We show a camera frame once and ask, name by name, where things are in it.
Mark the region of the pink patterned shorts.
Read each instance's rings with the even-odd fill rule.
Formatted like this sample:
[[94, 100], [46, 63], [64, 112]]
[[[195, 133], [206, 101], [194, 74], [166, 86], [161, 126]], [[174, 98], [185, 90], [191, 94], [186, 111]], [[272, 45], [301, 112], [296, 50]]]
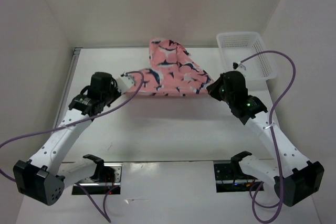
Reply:
[[206, 94], [214, 80], [190, 58], [178, 42], [154, 38], [149, 43], [149, 68], [138, 95], [187, 96]]

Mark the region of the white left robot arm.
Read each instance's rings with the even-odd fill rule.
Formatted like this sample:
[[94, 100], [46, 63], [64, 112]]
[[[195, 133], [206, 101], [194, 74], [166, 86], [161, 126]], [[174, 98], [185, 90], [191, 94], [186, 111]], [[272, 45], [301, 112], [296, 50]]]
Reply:
[[125, 94], [134, 80], [123, 74], [115, 79], [109, 73], [96, 72], [69, 104], [68, 110], [46, 143], [28, 160], [13, 167], [18, 191], [47, 206], [53, 205], [65, 188], [85, 179], [101, 181], [106, 173], [104, 160], [86, 154], [67, 168], [61, 164], [78, 137], [90, 126], [94, 117]]

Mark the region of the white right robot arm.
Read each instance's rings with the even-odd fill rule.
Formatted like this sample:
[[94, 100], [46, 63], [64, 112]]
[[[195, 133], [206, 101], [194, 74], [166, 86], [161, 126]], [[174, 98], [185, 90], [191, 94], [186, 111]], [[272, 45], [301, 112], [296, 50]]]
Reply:
[[233, 116], [249, 128], [275, 159], [275, 164], [262, 162], [248, 151], [230, 159], [230, 172], [235, 178], [245, 175], [255, 177], [274, 188], [276, 195], [288, 207], [292, 207], [319, 188], [324, 167], [312, 162], [286, 137], [262, 101], [250, 94], [242, 73], [229, 71], [207, 88], [208, 94], [227, 103]]

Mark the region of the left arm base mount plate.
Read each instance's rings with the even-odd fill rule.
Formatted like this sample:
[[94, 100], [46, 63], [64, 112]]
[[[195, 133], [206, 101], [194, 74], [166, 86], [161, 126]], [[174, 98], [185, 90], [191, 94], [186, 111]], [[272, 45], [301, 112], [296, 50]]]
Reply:
[[122, 163], [104, 162], [102, 170], [95, 177], [97, 165], [94, 162], [74, 163], [70, 181], [72, 193], [82, 195], [84, 188], [91, 195], [120, 194]]

